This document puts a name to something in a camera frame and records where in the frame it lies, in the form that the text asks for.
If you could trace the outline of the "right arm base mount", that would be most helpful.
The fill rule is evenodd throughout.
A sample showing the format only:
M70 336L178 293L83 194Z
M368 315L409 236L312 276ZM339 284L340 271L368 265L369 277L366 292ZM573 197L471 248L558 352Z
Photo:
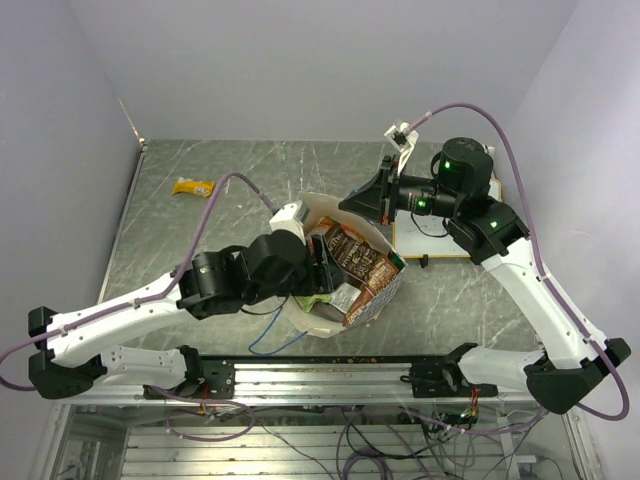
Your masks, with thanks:
M414 363L409 372L400 376L402 383L411 386L414 398L496 397L498 387L468 381L454 363Z

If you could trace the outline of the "yellow snack bar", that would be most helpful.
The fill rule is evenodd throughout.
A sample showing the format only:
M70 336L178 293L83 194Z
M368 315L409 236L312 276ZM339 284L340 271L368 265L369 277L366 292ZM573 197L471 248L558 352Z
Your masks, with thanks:
M197 181L179 177L172 188L172 194L188 194L200 198L209 198L215 189L215 182Z

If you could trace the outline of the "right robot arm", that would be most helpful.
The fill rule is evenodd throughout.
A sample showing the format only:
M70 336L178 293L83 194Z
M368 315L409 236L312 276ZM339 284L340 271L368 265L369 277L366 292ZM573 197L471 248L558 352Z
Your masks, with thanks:
M464 344L448 355L442 387L455 396L477 384L526 391L555 414L581 406L631 349L573 310L537 265L532 232L489 194L493 159L485 147L466 137L446 141L429 178L404 174L404 164L403 155L384 157L377 174L340 201L340 210L380 225L393 223L399 211L443 219L454 243L503 286L541 344L531 352Z

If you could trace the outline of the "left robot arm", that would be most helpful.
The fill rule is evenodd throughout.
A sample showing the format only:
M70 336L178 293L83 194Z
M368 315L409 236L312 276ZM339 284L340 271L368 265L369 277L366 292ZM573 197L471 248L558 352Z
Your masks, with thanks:
M58 400L97 385L139 385L192 397L207 379L194 348L166 351L127 347L156 329L228 315L271 297L330 294L346 281L318 235L300 239L286 230L196 255L186 265L126 295L90 308L28 315L37 351L29 380L41 397Z

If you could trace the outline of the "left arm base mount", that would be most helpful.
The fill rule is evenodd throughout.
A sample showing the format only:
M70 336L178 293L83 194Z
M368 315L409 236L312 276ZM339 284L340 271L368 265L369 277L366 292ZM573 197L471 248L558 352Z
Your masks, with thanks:
M198 361L187 361L187 376L177 386L164 388L143 386L145 400L180 399L187 400L230 400L235 390L234 365L229 360L206 357Z

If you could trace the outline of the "green snack packet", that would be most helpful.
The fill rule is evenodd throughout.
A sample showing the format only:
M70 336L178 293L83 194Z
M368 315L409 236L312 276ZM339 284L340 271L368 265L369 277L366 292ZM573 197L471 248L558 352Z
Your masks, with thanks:
M311 296L295 296L294 300L302 311L309 313L316 304L329 304L331 302L330 294L316 294Z

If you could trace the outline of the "checkered paper bag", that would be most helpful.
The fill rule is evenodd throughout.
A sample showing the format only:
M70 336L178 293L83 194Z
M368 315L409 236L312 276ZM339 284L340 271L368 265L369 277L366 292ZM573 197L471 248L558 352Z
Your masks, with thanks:
M331 338L376 319L393 299L407 263L372 224L338 208L336 197L306 193L276 211L269 225L305 240L318 234L345 281L331 293L289 295L278 310L300 337Z

